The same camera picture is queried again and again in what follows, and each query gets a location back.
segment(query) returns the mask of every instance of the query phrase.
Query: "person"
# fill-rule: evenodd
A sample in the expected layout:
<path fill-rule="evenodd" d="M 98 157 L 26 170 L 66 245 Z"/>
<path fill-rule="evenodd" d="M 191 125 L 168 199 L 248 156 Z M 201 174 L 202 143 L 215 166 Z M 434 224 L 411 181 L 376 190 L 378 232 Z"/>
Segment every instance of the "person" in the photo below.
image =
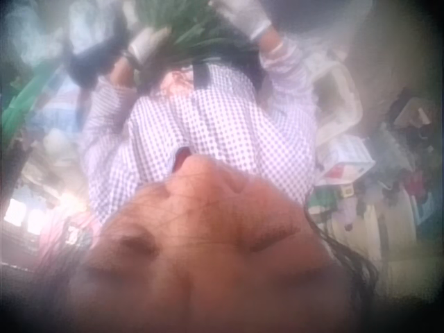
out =
<path fill-rule="evenodd" d="M 221 64 L 207 66 L 205 88 L 180 71 L 137 99 L 133 67 L 168 35 L 143 30 L 93 93 L 82 152 L 103 227 L 95 247 L 41 270 L 45 325 L 50 316 L 65 332 L 259 333 L 363 323 L 371 264 L 320 233 L 303 208 L 316 121 L 301 52 L 258 1 L 213 6 L 258 43 L 273 84 L 268 108 L 243 73 Z"/>

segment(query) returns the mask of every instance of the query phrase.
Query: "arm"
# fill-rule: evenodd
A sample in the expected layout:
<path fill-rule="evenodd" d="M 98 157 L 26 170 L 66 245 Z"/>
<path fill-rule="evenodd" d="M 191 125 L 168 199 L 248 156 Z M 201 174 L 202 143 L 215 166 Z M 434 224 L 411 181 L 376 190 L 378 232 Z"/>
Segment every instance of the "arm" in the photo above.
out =
<path fill-rule="evenodd" d="M 92 209 L 103 223 L 110 213 L 110 197 L 117 173 L 132 174 L 130 166 L 120 162 L 125 135 L 123 124 L 128 118 L 136 91 L 133 86 L 133 68 L 125 58 L 117 61 L 107 78 L 100 78 L 92 93 L 92 106 L 80 142 L 83 170 L 88 179 L 89 200 Z"/>
<path fill-rule="evenodd" d="M 80 154 L 88 179 L 89 201 L 101 223 L 134 193 L 137 165 L 129 130 L 123 125 L 137 98 L 133 67 L 146 64 L 169 35 L 169 29 L 144 29 L 130 44 L 107 78 L 92 94 L 92 107 L 83 129 Z"/>
<path fill-rule="evenodd" d="M 258 43 L 262 66 L 273 86 L 269 114 L 276 126 L 287 133 L 297 128 L 299 134 L 294 137 L 293 130 L 292 141 L 314 142 L 315 103 L 299 49 L 282 41 L 258 0 L 212 0 L 210 4 Z"/>
<path fill-rule="evenodd" d="M 316 104 L 299 48 L 283 41 L 273 28 L 263 34 L 258 45 L 272 85 L 270 116 L 277 125 L 295 127 L 302 137 L 314 141 Z"/>

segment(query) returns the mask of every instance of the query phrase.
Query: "box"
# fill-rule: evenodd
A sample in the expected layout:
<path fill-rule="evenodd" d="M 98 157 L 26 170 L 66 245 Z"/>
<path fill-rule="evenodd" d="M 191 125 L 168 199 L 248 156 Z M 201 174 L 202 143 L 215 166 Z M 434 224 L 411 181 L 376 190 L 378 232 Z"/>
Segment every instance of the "box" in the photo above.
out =
<path fill-rule="evenodd" d="M 361 138 L 340 135 L 316 151 L 315 186 L 349 185 L 375 166 Z"/>

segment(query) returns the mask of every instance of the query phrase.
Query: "shirt sleeve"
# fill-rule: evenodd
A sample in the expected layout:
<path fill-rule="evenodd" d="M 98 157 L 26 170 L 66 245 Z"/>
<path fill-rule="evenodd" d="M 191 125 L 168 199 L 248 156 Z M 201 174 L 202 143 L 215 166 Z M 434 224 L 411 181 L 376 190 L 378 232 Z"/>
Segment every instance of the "shirt sleeve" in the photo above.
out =
<path fill-rule="evenodd" d="M 134 193 L 129 187 L 135 184 L 131 178 L 136 173 L 131 163 L 125 163 L 130 149 L 123 128 L 136 98 L 135 89 L 115 87 L 105 78 L 99 79 L 92 93 L 79 149 L 89 202 L 101 223 Z"/>
<path fill-rule="evenodd" d="M 298 180 L 298 200 L 303 203 L 314 183 L 316 153 L 316 99 L 302 61 L 302 51 L 285 40 L 282 54 L 269 59 L 261 54 L 272 94 L 268 100 L 271 121 L 289 143 L 289 155 L 298 161 L 292 167 Z"/>
<path fill-rule="evenodd" d="M 261 54 L 260 59 L 272 85 L 268 100 L 271 118 L 284 133 L 297 128 L 300 137 L 314 142 L 316 100 L 302 61 L 302 51 L 294 42 L 285 40 L 278 58 L 269 59 Z"/>

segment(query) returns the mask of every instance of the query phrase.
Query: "wrist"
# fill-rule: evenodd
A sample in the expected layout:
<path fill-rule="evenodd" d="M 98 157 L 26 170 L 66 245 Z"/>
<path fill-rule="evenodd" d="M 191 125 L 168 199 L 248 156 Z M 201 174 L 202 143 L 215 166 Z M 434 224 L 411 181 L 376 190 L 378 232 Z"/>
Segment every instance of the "wrist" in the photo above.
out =
<path fill-rule="evenodd" d="M 274 51 L 279 49 L 282 46 L 282 38 L 279 36 L 279 33 L 273 28 L 270 27 L 258 40 L 259 50 L 265 55 L 272 55 Z"/>
<path fill-rule="evenodd" d="M 134 87 L 134 68 L 125 57 L 121 57 L 115 64 L 110 76 L 113 85 Z"/>

